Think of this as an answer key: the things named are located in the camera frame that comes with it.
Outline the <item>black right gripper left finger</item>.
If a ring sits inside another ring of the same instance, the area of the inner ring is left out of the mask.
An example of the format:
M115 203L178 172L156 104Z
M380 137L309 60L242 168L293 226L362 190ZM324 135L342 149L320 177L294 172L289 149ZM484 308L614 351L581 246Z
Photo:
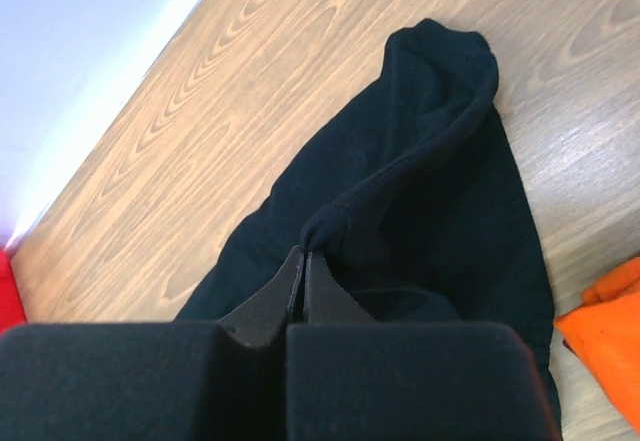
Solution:
M29 324L1 339L5 440L282 440L284 338L304 270L218 321Z

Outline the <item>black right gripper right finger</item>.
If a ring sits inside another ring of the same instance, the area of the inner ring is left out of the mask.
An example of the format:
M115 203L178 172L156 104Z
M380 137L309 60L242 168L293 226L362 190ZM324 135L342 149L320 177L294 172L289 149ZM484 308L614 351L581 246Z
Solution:
M534 359L495 323L375 321L305 260L304 319L286 333L291 440L557 440Z

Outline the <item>black t shirt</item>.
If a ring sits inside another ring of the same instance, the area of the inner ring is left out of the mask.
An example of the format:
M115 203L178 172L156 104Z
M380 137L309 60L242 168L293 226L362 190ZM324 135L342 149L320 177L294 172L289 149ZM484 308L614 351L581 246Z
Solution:
M476 32L426 19L393 33L379 77L299 151L179 311L217 320L292 248L321 252L383 321L498 322L531 350L552 414L554 301Z

